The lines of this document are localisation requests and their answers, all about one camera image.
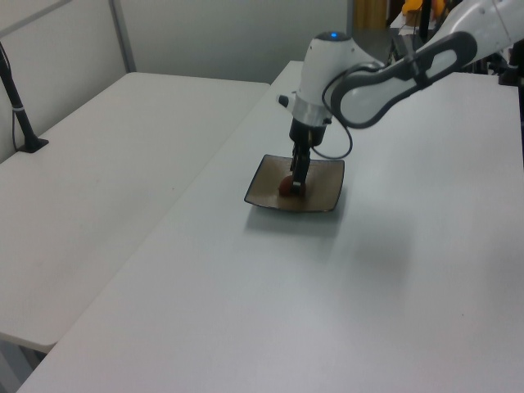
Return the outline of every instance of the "black cable clamp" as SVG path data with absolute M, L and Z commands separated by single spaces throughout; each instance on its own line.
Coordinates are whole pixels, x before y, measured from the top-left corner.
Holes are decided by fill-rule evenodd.
M 411 76 L 417 83 L 417 86 L 422 90 L 433 84 L 426 75 L 426 70 L 423 69 L 420 62 L 420 56 L 417 53 L 412 53 L 404 57 L 404 61 L 409 68 Z

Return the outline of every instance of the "square plate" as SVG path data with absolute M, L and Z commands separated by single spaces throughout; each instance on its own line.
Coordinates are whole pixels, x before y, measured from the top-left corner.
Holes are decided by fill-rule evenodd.
M 255 206 L 295 212 L 332 211 L 344 181 L 343 160 L 311 160 L 304 196 L 280 196 L 278 186 L 291 175 L 291 158 L 265 155 L 244 201 Z

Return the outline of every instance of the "black stand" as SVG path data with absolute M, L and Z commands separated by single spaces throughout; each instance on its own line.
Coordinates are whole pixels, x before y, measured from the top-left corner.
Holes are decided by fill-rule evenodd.
M 426 43 L 427 41 L 427 31 L 429 30 L 429 18 L 431 16 L 431 0 L 422 1 L 422 11 L 420 15 L 420 26 L 418 33 L 420 39 Z
M 13 111 L 16 114 L 16 118 L 18 119 L 18 123 L 20 124 L 22 133 L 24 133 L 25 137 L 24 146 L 20 147 L 18 150 L 26 153 L 34 153 L 47 145 L 49 141 L 38 139 L 34 134 L 31 123 L 25 113 L 24 105 L 22 104 L 18 91 L 16 90 L 15 82 L 13 81 L 11 74 L 11 67 L 7 62 L 7 57 L 2 47 L 0 47 L 0 77 L 2 78 L 7 96 L 9 96 L 9 101 L 11 101 Z

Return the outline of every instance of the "white table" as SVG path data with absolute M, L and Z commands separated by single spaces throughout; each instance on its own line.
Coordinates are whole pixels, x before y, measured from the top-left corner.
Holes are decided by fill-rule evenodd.
M 0 339 L 48 351 L 267 90 L 129 74 L 0 165 Z
M 451 75 L 355 131 L 332 214 L 249 206 L 263 154 L 291 153 L 274 98 L 299 72 L 282 72 L 20 393 L 524 391 L 517 90 Z M 340 128 L 326 139 L 345 150 Z

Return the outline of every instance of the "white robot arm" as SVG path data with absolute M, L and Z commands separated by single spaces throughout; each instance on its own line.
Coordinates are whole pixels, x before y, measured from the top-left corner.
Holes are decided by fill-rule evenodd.
M 523 0 L 464 0 L 424 47 L 387 68 L 343 33 L 314 38 L 296 96 L 278 99 L 293 115 L 292 191 L 305 182 L 309 149 L 333 116 L 345 127 L 370 127 L 398 101 L 524 38 L 523 21 Z

